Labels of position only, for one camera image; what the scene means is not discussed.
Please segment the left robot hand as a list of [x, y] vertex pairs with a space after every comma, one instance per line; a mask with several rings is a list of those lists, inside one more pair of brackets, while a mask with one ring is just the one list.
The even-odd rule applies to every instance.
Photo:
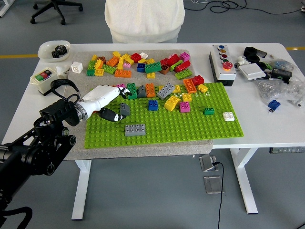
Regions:
[[126, 95], [132, 95], [132, 93], [125, 87], [97, 86], [83, 97], [83, 102], [77, 102], [75, 105], [79, 119], [81, 121], [87, 120], [95, 111], [98, 112], [100, 118], [111, 122], [126, 118], [126, 115], [117, 114], [105, 107], [119, 95], [126, 99]]

